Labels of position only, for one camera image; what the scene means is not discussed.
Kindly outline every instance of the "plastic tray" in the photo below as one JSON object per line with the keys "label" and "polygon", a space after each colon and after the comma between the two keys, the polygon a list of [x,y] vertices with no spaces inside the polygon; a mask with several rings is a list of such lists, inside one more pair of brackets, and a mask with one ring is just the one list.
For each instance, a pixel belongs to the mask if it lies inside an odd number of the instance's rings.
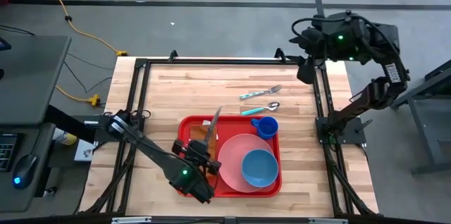
{"label": "plastic tray", "polygon": [[[218,158],[218,153],[221,150],[223,144],[235,135],[239,135],[242,133],[249,133],[253,135],[257,135],[257,129],[251,125],[251,119],[253,118],[263,118],[263,116],[219,116],[218,122],[216,124],[217,133],[218,133],[218,141],[216,145],[216,159]],[[178,127],[178,139],[182,140],[185,145],[189,142],[190,139],[190,127],[191,125],[201,125],[204,120],[212,120],[213,116],[189,116],[182,120]],[[243,193],[238,192],[232,188],[230,188],[218,175],[218,186],[216,187],[215,197],[272,197],[276,195],[280,187],[282,186],[282,178],[280,172],[280,154],[279,154],[279,140],[278,134],[273,136],[272,139],[266,140],[269,146],[272,148],[274,152],[274,156],[277,159],[279,165],[279,176],[276,181],[263,189],[260,189],[257,192],[252,193]],[[216,177],[209,177],[209,183],[211,186],[214,186],[216,181]]]}

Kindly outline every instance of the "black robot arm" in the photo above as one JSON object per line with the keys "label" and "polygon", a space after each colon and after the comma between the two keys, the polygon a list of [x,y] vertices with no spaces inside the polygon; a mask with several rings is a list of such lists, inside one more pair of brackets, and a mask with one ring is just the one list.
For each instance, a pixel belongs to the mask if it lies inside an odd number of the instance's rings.
{"label": "black robot arm", "polygon": [[191,194],[201,203],[209,203],[210,198],[214,196],[214,188],[202,175],[203,172],[199,167],[202,166],[205,170],[209,169],[209,172],[215,175],[221,164],[209,161],[206,148],[204,150],[198,148],[197,151],[194,151],[197,155],[196,158],[190,159],[187,159],[187,154],[184,158],[180,157],[178,155],[180,151],[177,154],[166,152],[140,132],[136,124],[132,122],[130,112],[123,110],[112,115],[105,128],[112,137],[135,145],[143,154],[155,162],[163,170],[169,184],[179,192],[184,195]]}
{"label": "black robot arm", "polygon": [[[313,27],[298,33],[296,24],[308,20]],[[346,11],[327,18],[315,15],[313,18],[297,20],[292,25],[292,31],[297,36],[290,42],[298,44],[309,56],[288,58],[297,60],[297,78],[306,84],[313,83],[314,67],[318,60],[320,63],[325,60],[358,61],[362,65],[373,60],[383,68],[385,76],[372,80],[341,111],[328,114],[329,132],[340,132],[348,121],[369,109],[389,106],[407,89],[409,75],[401,62],[396,26],[372,23],[360,15]]]}

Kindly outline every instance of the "concrete floor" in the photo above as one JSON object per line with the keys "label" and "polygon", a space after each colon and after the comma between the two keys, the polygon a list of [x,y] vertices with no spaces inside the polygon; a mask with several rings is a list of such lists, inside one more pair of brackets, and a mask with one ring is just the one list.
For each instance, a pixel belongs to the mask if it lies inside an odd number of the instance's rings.
{"label": "concrete floor", "polygon": [[[136,0],[136,1],[240,1],[300,2],[314,0]],[[330,4],[450,5],[451,0],[323,0]],[[97,35],[117,49],[133,56],[168,56],[176,49],[180,56],[252,56],[271,57],[277,47],[289,54],[301,51],[288,43],[291,23],[315,14],[315,9],[295,8],[190,8],[190,7],[113,7],[69,6],[74,23],[81,30]],[[425,73],[451,59],[449,11],[358,11],[374,22],[391,23],[400,30],[403,61],[411,71],[410,87],[420,83]],[[92,39],[77,35],[63,20],[59,6],[9,5],[0,8],[0,24],[20,27],[38,35],[68,35],[73,38],[70,52],[101,66],[113,67],[116,55]],[[80,79],[91,87],[111,76],[111,70],[99,70],[68,57],[66,62]],[[371,78],[382,75],[380,66],[347,63],[352,92],[359,92]],[[59,82],[74,95],[87,97],[81,86],[64,69]],[[106,98],[109,83],[92,93]],[[75,103],[59,92],[52,104],[72,115],[101,112]],[[374,122],[365,129],[369,165],[380,212],[386,216],[451,222],[451,173],[413,178],[410,169],[426,164],[410,111],[402,107],[394,112],[369,111],[363,119]],[[74,176],[66,179],[74,181]],[[70,203],[41,207],[23,216],[70,214],[82,193],[84,178],[78,186],[70,184],[64,197],[54,201]]]}

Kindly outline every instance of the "wooden tabletop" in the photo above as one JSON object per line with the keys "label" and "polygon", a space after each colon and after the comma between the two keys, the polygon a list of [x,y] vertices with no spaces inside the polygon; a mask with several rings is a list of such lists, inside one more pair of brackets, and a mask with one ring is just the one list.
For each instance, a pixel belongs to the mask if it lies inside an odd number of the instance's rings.
{"label": "wooden tabletop", "polygon": [[[125,108],[135,59],[119,58],[114,71],[106,111]],[[336,109],[348,105],[352,96],[344,63],[328,63],[328,76]],[[327,217],[332,206],[323,149],[316,139],[317,117],[313,87],[296,78],[297,66],[182,66],[152,65],[144,108],[152,112],[144,133],[170,151],[177,138],[180,121],[191,115],[212,115],[222,106],[221,115],[279,101],[271,113],[279,124],[283,185],[269,198],[213,198],[200,204],[180,196],[163,172],[144,154],[137,152],[127,214],[131,216],[270,216]],[[275,94],[246,101],[239,95],[282,85]],[[118,144],[98,149],[92,160],[80,210],[89,208],[111,180]],[[343,154],[349,181],[355,191],[377,212],[369,168],[361,149],[344,145]],[[342,209],[342,188],[337,186]],[[121,194],[116,197],[116,205]]]}

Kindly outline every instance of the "blue mug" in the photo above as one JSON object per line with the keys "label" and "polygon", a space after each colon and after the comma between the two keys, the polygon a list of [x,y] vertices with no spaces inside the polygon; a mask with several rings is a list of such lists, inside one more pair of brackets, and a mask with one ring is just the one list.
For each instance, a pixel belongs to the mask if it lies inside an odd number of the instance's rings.
{"label": "blue mug", "polygon": [[276,119],[272,117],[264,117],[260,120],[253,118],[251,124],[257,128],[257,134],[262,139],[272,138],[279,128]]}
{"label": "blue mug", "polygon": [[279,165],[271,152],[255,149],[247,153],[242,160],[241,173],[250,185],[265,188],[276,180]]}

